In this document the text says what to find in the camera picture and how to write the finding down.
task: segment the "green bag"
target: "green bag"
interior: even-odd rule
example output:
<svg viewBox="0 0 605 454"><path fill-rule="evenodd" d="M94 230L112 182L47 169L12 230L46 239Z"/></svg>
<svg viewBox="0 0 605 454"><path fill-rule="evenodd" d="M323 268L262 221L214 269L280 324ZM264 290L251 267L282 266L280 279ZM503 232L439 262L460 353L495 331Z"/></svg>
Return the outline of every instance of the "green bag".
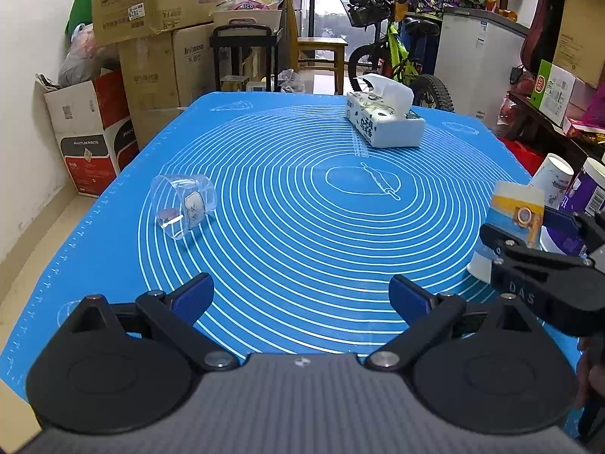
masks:
<svg viewBox="0 0 605 454"><path fill-rule="evenodd" d="M65 35L71 39L74 29L82 24L93 22L93 1L92 0L74 0L71 6L70 19L65 26Z"/></svg>

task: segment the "wooden stool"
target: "wooden stool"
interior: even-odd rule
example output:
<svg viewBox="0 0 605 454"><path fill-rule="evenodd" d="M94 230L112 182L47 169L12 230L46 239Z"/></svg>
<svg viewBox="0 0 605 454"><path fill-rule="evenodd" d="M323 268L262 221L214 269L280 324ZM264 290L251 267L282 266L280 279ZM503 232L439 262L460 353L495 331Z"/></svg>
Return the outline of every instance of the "wooden stool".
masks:
<svg viewBox="0 0 605 454"><path fill-rule="evenodd" d="M344 95L344 48L347 42L340 37L299 37L296 25L293 0L286 0L287 28L290 47L290 61L294 71L298 70L328 70L334 72L334 90L336 95ZM332 51L334 60L301 59L304 51ZM320 62L321 66L310 66L306 63Z"/></svg>

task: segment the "transparent cup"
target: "transparent cup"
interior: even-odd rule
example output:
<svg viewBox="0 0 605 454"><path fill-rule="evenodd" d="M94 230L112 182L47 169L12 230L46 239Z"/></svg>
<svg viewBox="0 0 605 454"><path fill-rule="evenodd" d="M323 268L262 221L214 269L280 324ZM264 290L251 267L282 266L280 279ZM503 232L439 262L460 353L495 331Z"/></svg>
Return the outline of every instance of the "transparent cup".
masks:
<svg viewBox="0 0 605 454"><path fill-rule="evenodd" d="M179 240L217 208L213 182L203 174L161 174L151 182L151 210L164 233Z"/></svg>

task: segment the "human hand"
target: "human hand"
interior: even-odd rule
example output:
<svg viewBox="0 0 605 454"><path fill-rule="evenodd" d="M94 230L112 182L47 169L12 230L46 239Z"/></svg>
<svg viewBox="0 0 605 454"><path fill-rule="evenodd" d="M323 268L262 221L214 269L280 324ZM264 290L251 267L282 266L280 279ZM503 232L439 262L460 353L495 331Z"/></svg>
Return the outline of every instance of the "human hand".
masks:
<svg viewBox="0 0 605 454"><path fill-rule="evenodd" d="M578 341L578 350L583 353L576 366L576 374L580 385L574 402L574 408L577 410L585 407L591 388L597 394L605 397L605 364L592 363L589 353L590 345L590 338L580 338Z"/></svg>

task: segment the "bicycle basket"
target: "bicycle basket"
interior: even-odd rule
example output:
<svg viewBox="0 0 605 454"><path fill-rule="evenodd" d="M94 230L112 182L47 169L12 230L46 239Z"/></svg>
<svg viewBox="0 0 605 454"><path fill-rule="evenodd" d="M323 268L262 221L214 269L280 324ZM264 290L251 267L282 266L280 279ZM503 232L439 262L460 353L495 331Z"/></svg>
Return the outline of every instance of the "bicycle basket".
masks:
<svg viewBox="0 0 605 454"><path fill-rule="evenodd" d="M340 0L347 13L351 27L365 28L370 25L380 24L389 18L390 11L373 3L368 5L354 5L350 0Z"/></svg>

